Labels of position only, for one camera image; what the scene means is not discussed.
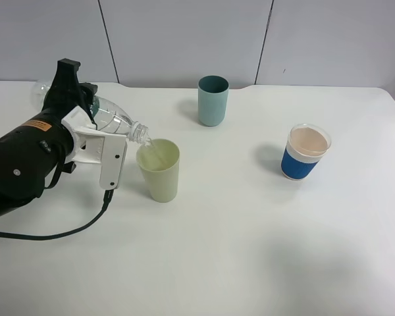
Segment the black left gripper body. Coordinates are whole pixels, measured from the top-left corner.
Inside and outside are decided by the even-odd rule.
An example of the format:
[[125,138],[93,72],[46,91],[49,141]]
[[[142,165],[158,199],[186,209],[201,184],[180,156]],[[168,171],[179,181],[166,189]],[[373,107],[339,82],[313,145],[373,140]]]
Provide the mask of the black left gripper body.
[[77,76],[80,66],[78,61],[67,58],[59,60],[51,87],[43,102],[42,111],[49,113],[64,130],[67,129],[62,120],[77,106],[85,107],[85,94]]

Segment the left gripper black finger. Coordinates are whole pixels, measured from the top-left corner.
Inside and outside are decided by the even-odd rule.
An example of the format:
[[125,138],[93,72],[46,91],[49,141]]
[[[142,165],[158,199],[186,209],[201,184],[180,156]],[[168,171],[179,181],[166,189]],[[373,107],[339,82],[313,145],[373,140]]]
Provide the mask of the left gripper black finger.
[[88,110],[91,114],[97,114],[97,85],[82,82],[80,83],[80,89],[82,92],[82,105],[83,110]]

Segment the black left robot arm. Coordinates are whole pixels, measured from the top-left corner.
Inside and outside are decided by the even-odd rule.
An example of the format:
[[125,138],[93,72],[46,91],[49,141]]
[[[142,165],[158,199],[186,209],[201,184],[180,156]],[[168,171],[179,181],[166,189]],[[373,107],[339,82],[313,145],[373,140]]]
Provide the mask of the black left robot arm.
[[96,85],[81,84],[80,62],[61,59],[42,110],[0,138],[0,216],[40,198],[45,178],[55,186],[74,138],[62,120],[76,107],[89,111]]

